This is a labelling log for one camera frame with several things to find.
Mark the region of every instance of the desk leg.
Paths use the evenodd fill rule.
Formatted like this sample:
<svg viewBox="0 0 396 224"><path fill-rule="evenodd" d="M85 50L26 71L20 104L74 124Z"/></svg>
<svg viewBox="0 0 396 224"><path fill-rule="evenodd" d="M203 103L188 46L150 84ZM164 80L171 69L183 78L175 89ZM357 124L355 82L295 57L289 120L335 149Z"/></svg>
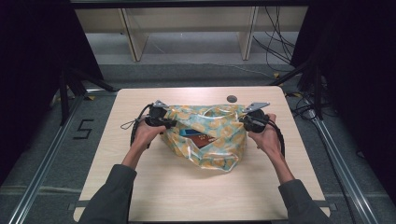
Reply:
<svg viewBox="0 0 396 224"><path fill-rule="evenodd" d="M120 9L121 22L125 28L133 61L139 62L142 58L143 48L146 46L149 34L140 31L139 25L134 20L134 16L129 12L127 8Z"/></svg>
<svg viewBox="0 0 396 224"><path fill-rule="evenodd" d="M259 12L258 7L252 7L250 12L249 21L247 23L247 30L245 32L238 32L239 48L241 49L242 59L244 61L248 60L251 41L254 34L254 26L256 24L257 15Z"/></svg>

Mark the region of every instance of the white desk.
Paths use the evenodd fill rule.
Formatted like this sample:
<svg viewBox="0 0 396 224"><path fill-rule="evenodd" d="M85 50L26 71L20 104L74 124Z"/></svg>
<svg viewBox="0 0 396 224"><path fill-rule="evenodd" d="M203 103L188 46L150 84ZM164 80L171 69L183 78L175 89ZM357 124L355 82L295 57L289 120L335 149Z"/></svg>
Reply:
<svg viewBox="0 0 396 224"><path fill-rule="evenodd" d="M131 129L121 124L137 118L147 104L160 99L168 105L270 102L265 113L277 114L276 123L286 144L286 160L314 200L324 200L289 106L279 87L216 87L128 89L118 93L94 157L80 200L89 200L105 183L111 167L129 149ZM250 138L244 158L230 173L201 169L178 157L160 137L154 139L136 168L131 221L228 221L286 219L287 210L277 189L273 165ZM323 208L329 215L330 210ZM83 208L74 214L78 220Z"/></svg>

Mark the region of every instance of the person's right hand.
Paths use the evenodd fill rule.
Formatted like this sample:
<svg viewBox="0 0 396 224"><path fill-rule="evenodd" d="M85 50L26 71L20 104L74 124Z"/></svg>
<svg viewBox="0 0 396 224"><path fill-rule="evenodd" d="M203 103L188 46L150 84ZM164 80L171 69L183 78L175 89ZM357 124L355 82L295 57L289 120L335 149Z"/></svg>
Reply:
<svg viewBox="0 0 396 224"><path fill-rule="evenodd" d="M267 114L269 119L276 122L275 114ZM257 148L260 148L263 152L265 152L268 157L272 157L280 152L280 142L276 134L276 130L271 125L266 125L264 131L261 133L248 132L248 136L251 137L257 144Z"/></svg>

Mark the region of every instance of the black stand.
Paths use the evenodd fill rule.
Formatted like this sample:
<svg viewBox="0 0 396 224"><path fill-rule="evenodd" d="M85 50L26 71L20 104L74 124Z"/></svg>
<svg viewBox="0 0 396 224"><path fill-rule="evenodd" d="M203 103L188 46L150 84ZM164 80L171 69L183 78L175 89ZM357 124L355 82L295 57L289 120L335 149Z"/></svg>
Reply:
<svg viewBox="0 0 396 224"><path fill-rule="evenodd" d="M87 74L81 72L75 68L65 68L59 78L59 92L61 94L61 104L62 104L62 121L61 125L69 117L69 103L67 97L67 87L76 95L83 96L87 92L84 85L81 83L82 79L86 79L91 83L105 89L106 91L119 91L120 89L113 88L107 85L105 82L98 80L94 77L90 77Z"/></svg>
<svg viewBox="0 0 396 224"><path fill-rule="evenodd" d="M314 104L313 109L319 119L323 119L321 114L321 71L320 65L336 48L338 39L343 29L343 21L347 19L349 1L344 0L339 8L333 13L332 17L327 22L322 33L320 34L318 43L310 54L305 63L300 64L292 71L288 72L282 78L272 82L271 86L278 86L290 78L303 73L298 87L300 91L306 91L312 84L314 85Z"/></svg>

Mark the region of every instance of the floor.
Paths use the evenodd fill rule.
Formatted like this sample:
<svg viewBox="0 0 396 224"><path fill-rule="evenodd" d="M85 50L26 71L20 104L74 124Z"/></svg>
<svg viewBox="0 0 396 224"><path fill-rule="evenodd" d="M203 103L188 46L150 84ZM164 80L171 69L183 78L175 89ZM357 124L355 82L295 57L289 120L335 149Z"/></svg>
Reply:
<svg viewBox="0 0 396 224"><path fill-rule="evenodd" d="M289 42L295 43L298 33L285 33L283 36ZM87 37L104 73L105 80L119 88L266 85L274 79L274 75L282 75L292 69L282 60L267 53L257 42L252 43L249 60L243 61L234 33L152 34L144 49L143 57L138 63L132 61L125 35L88 34ZM271 40L265 33L256 34L255 37L264 45L268 45ZM271 43L272 49L285 57L288 55L278 42L272 40ZM276 71L273 68L282 69L282 71ZM131 78L131 69L140 72L134 73L138 78L132 77L135 78L133 83L128 82L128 78ZM208 78L214 76L211 74L213 71L224 74L219 76L219 82L213 83L195 77L198 76L194 74L198 74L196 70L199 71L199 69L208 73ZM191 73L191 79L179 80L178 73L185 71ZM159 74L151 78L149 74L154 72ZM285 83L282 86L284 92L297 92L298 79L297 76ZM86 86L87 89L97 89L90 83L86 83ZM55 153L54 161L40 185L33 204L27 208L29 212L24 218L25 223L73 223L75 202L81 192L100 140L101 131L105 128L106 118L116 96L99 91L93 93L92 97L94 99L84 99L79 106L78 112L70 124L70 131L64 135L62 148ZM305 104L303 98L298 96L288 97L287 100L292 109ZM75 100L71 94L70 103L73 102ZM0 223L7 223L12 211L34 178L40 162L51 147L52 140L57 136L61 116L57 96L53 103L51 111L32 141L31 149L21 155L20 160L0 189L0 211L2 211ZM359 149L348 134L343 122L337 118L336 111L331 107L325 108L324 116L324 123L330 131L333 141L342 152L353 179L373 209L376 223L394 223L396 220L395 205L377 181L367 162L357 154ZM80 121L83 119L94 120L92 129L96 132L92 132L90 139L82 142L75 139L75 137L81 136L81 133L75 130L78 129ZM346 185L338 182L338 175L332 169L320 133L316 129L317 126L302 116L296 116L295 121L324 195L332 206L332 221L334 223L367 223L364 222L365 218L361 217L359 207L352 200L350 192L346 192L344 195L342 186Z"/></svg>

